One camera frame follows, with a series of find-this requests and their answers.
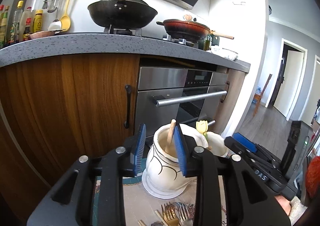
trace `black handle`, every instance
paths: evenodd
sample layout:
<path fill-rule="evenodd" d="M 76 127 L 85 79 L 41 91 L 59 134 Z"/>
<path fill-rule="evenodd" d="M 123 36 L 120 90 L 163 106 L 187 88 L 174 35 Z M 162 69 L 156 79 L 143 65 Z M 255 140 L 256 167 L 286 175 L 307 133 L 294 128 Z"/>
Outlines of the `black handle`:
<path fill-rule="evenodd" d="M 129 84 L 126 84 L 124 88 L 127 92 L 127 120 L 124 122 L 124 127 L 128 129 L 130 126 L 131 86 Z"/>
<path fill-rule="evenodd" d="M 228 91 L 229 91 L 229 88 L 230 88 L 230 82 L 229 81 L 226 81 L 226 84 L 228 85 L 228 89 L 227 89 L 227 93 L 226 95 L 224 96 L 224 99 L 221 99 L 220 102 L 223 103 L 228 95 Z"/>

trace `fork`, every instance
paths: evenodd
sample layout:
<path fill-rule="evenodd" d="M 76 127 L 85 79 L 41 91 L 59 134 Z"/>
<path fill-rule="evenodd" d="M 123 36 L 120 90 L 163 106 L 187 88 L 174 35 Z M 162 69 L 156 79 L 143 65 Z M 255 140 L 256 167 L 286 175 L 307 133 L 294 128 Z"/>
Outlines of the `fork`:
<path fill-rule="evenodd" d="M 177 210 L 181 221 L 187 221 L 190 219 L 186 203 L 179 204 Z"/>
<path fill-rule="evenodd" d="M 174 213 L 172 209 L 172 204 L 169 202 L 169 204 L 164 204 L 164 209 L 163 206 L 161 205 L 161 210 L 162 210 L 162 215 L 164 218 L 164 221 L 169 225 L 169 226 L 178 226 L 179 224 L 179 219 L 177 218 L 176 214 Z"/>

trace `built-in oven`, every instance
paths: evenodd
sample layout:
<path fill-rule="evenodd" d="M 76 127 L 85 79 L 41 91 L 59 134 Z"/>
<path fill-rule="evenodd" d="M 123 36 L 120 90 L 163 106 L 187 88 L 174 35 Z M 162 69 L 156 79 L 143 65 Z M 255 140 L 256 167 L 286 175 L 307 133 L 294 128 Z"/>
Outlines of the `built-in oven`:
<path fill-rule="evenodd" d="M 183 68 L 140 67 L 135 129 L 147 127 L 147 137 L 172 119 L 195 127 L 215 114 L 227 81 L 226 73 Z"/>

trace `door frame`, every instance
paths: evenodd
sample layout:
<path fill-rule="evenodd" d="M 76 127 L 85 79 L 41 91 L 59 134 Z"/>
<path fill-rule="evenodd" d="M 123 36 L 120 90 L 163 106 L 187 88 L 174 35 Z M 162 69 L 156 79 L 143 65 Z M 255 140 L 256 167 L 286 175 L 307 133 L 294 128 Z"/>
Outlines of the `door frame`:
<path fill-rule="evenodd" d="M 300 94 L 300 90 L 301 90 L 301 86 L 302 86 L 302 83 L 303 83 L 303 78 L 304 78 L 304 74 L 306 72 L 306 65 L 307 65 L 307 56 L 308 56 L 308 50 L 299 46 L 298 44 L 295 44 L 291 41 L 288 41 L 284 38 L 281 39 L 281 46 L 280 46 L 280 53 L 279 53 L 279 59 L 278 59 L 278 64 L 277 64 L 277 68 L 276 68 L 276 75 L 275 77 L 278 77 L 279 75 L 279 71 L 280 71 L 280 65 L 281 65 L 281 60 L 282 60 L 282 53 L 283 53 L 283 46 L 284 44 L 287 44 L 295 49 L 298 49 L 299 51 L 301 51 L 303 53 L 303 63 L 302 63 L 302 71 L 301 71 L 301 75 L 300 75 L 300 79 L 299 79 L 299 83 L 298 83 L 298 88 L 297 88 L 297 91 L 296 91 L 296 94 L 293 98 L 293 101 L 292 101 L 292 104 L 291 104 L 291 107 L 289 109 L 289 112 L 286 116 L 286 120 L 288 121 L 290 119 L 290 116 L 293 112 L 293 109 L 297 103 L 297 100 L 298 100 L 298 97 L 299 97 L 299 94 Z M 271 100 L 271 96 L 272 96 L 272 93 L 275 89 L 275 86 L 276 86 L 276 82 L 277 82 L 277 79 L 274 79 L 273 80 L 273 83 L 272 83 L 272 86 L 271 86 L 271 91 L 270 91 L 270 94 L 268 96 L 268 100 L 267 100 L 267 103 L 265 105 L 265 107 L 267 108 L 268 105 L 269 105 L 269 102 Z"/>
<path fill-rule="evenodd" d="M 308 101 L 309 101 L 309 97 L 310 97 L 311 90 L 312 90 L 312 86 L 313 86 L 313 81 L 314 81 L 315 74 L 316 74 L 317 61 L 319 61 L 319 62 L 320 62 L 320 57 L 318 57 L 317 55 L 315 55 L 315 63 L 314 63 L 314 66 L 313 66 L 313 73 L 312 73 L 312 79 L 311 79 L 311 84 L 310 84 L 310 88 L 309 88 L 308 96 L 307 96 L 306 102 L 304 103 L 304 106 L 303 106 L 302 112 L 301 112 L 301 114 L 300 114 L 300 116 L 299 116 L 299 119 L 298 119 L 298 120 L 301 120 L 301 118 L 302 118 L 302 116 L 303 116 L 303 113 L 304 113 L 304 111 L 306 110 L 306 107 L 307 107 Z"/>

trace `wok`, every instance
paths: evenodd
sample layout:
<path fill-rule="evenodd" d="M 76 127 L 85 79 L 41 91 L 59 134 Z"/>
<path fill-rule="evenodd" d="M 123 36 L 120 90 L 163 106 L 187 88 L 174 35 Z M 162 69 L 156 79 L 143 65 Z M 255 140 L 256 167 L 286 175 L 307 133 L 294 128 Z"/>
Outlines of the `wok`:
<path fill-rule="evenodd" d="M 100 0 L 88 10 L 99 26 L 131 30 L 145 27 L 158 14 L 143 0 Z"/>
<path fill-rule="evenodd" d="M 164 26 L 167 34 L 171 35 L 174 39 L 183 38 L 187 41 L 199 41 L 206 38 L 209 33 L 219 37 L 234 39 L 234 37 L 230 35 L 212 31 L 206 25 L 188 20 L 169 19 L 163 22 L 157 22 L 157 24 Z"/>

